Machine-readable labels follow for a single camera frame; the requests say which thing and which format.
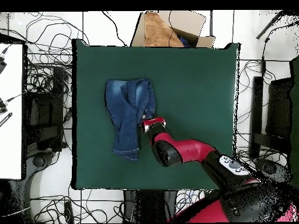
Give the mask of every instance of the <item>cardboard box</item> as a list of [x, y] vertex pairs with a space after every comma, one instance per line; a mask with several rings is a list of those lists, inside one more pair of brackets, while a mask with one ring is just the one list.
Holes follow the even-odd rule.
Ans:
[[[186, 38], [194, 47], [208, 47], [211, 48], [214, 44], [215, 37], [200, 37], [201, 30], [206, 21], [206, 17], [192, 11], [186, 10], [173, 10], [171, 11], [169, 22], [170, 10], [161, 10], [158, 12], [159, 17], [169, 27], [172, 27], [176, 34]], [[141, 13], [137, 22], [134, 37], [131, 42], [132, 47], [144, 47], [145, 41], [145, 20], [144, 14]]]

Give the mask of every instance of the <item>jeans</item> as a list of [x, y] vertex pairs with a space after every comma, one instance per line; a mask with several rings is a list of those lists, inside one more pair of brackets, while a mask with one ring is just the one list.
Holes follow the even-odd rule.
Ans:
[[106, 110], [114, 125], [113, 153], [131, 162], [138, 161], [137, 127], [142, 115], [152, 118], [155, 111], [154, 89], [150, 80], [108, 80]]

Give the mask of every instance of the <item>tiled floor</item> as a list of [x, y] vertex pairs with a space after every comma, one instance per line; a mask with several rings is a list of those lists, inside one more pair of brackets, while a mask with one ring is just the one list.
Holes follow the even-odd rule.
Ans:
[[[203, 26], [201, 36], [210, 35], [210, 11], [207, 10], [195, 10], [197, 13], [204, 15], [206, 23]], [[259, 40], [256, 36], [262, 31], [262, 29], [269, 23], [272, 17], [277, 13], [277, 10], [214, 10], [213, 11], [213, 35], [215, 36], [215, 48], [224, 48], [228, 43], [241, 43], [241, 55], [240, 55], [240, 71], [243, 70], [245, 64], [249, 60], [260, 60], [263, 53], [263, 47], [265, 44], [265, 38], [270, 33], [272, 28], [284, 26], [291, 23], [294, 19], [290, 17], [284, 17], [280, 22], [271, 27]], [[136, 21], [138, 20], [140, 12], [109, 12], [111, 18], [115, 21], [118, 29], [119, 37], [129, 46], [132, 36], [135, 31]], [[122, 46], [122, 42], [116, 37], [116, 30], [114, 24], [105, 17], [101, 12], [43, 12], [43, 17], [39, 18], [39, 22], [35, 22], [39, 15], [38, 13], [11, 13], [9, 16], [9, 29], [17, 31], [23, 37], [29, 41], [37, 42], [39, 45], [29, 44], [31, 51], [29, 53], [42, 53], [39, 51], [39, 47], [47, 50], [47, 46], [50, 46], [53, 38], [54, 41], [51, 44], [53, 47], [65, 47], [70, 48], [71, 43], [67, 37], [84, 39], [90, 45], [116, 45]], [[81, 31], [86, 34], [83, 36], [81, 31], [75, 28], [69, 28], [63, 24], [65, 21], [72, 23]], [[47, 26], [53, 23], [59, 23], [52, 26]], [[0, 15], [0, 28], [7, 29], [8, 23], [6, 14]], [[7, 34], [7, 31], [0, 30], [0, 33]], [[9, 35], [18, 37], [19, 35], [13, 31], [9, 32]], [[65, 50], [65, 55], [61, 57], [62, 60], [68, 59], [69, 50]], [[285, 78], [290, 76], [290, 70], [288, 67], [288, 61], [295, 58], [298, 55], [298, 26], [292, 29], [279, 29], [275, 31], [268, 41], [265, 49], [267, 69], [274, 73], [276, 79]], [[46, 57], [33, 57], [34, 62], [37, 60], [45, 61]], [[252, 72], [247, 69], [248, 77], [243, 72], [240, 77], [240, 83], [243, 85], [251, 85], [254, 76], [260, 75], [260, 67], [256, 66], [256, 62], [251, 62], [248, 66], [254, 69], [256, 72]], [[240, 85], [240, 92], [245, 87]], [[267, 103], [267, 85], [264, 90], [264, 102]], [[71, 106], [71, 98], [67, 101], [67, 106]], [[241, 116], [251, 109], [251, 89], [247, 88], [239, 95], [238, 116]], [[265, 130], [267, 107], [264, 107], [263, 111], [263, 130]], [[238, 135], [238, 147], [239, 149], [246, 149], [243, 147], [248, 146], [249, 135], [249, 118], [246, 116], [241, 117], [238, 122], [238, 131], [242, 136]], [[70, 120], [66, 124], [66, 128], [71, 128], [72, 121]], [[69, 146], [72, 144], [71, 130], [65, 130], [65, 138]], [[31, 189], [31, 198], [48, 197], [42, 200], [32, 201], [32, 212], [36, 215], [40, 212], [42, 207], [46, 206], [50, 200], [55, 199], [56, 202], [63, 195], [68, 195], [68, 187], [71, 179], [71, 164], [72, 155], [69, 149], [64, 149], [60, 153], [59, 161], [47, 168], [43, 172], [39, 172], [33, 182]], [[197, 200], [198, 197], [192, 196], [197, 192], [187, 192], [191, 195], [192, 200]], [[118, 212], [120, 202], [123, 200], [123, 192], [120, 190], [83, 190], [74, 191], [69, 190], [70, 197], [82, 206], [86, 207], [86, 200], [88, 202], [88, 209], [98, 210], [93, 213], [93, 216], [98, 222], [106, 220], [102, 209], [106, 212], [107, 218], [110, 219]], [[186, 195], [182, 194], [178, 196], [178, 201], [185, 203], [183, 199]], [[62, 207], [63, 204], [58, 202], [58, 207]], [[73, 204], [74, 215], [80, 214], [80, 207]], [[40, 215], [39, 220], [46, 221], [50, 217], [47, 214]], [[82, 223], [95, 223], [96, 221], [88, 214], [82, 215]], [[121, 222], [121, 219], [117, 216], [110, 222]]]

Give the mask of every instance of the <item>green table surface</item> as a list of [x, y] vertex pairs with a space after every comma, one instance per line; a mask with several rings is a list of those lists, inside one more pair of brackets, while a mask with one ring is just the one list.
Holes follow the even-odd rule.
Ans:
[[108, 79], [149, 78], [155, 114], [166, 119], [177, 140], [198, 139], [232, 155], [237, 50], [238, 44], [221, 50], [92, 47], [81, 40], [73, 42], [73, 55], [77, 54], [75, 187], [216, 189], [200, 163], [162, 167], [146, 134], [140, 134], [137, 163], [112, 154], [114, 127], [105, 109], [105, 87]]

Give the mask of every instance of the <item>white surface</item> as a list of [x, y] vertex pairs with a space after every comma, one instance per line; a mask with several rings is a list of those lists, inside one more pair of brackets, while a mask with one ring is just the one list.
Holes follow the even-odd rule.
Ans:
[[[7, 47], [0, 44], [0, 53]], [[22, 93], [22, 45], [8, 48], [5, 54], [7, 66], [0, 74], [0, 97], [3, 101]], [[0, 115], [0, 121], [12, 113], [10, 119], [0, 127], [0, 179], [21, 179], [22, 152], [22, 97], [6, 106], [8, 111]]]

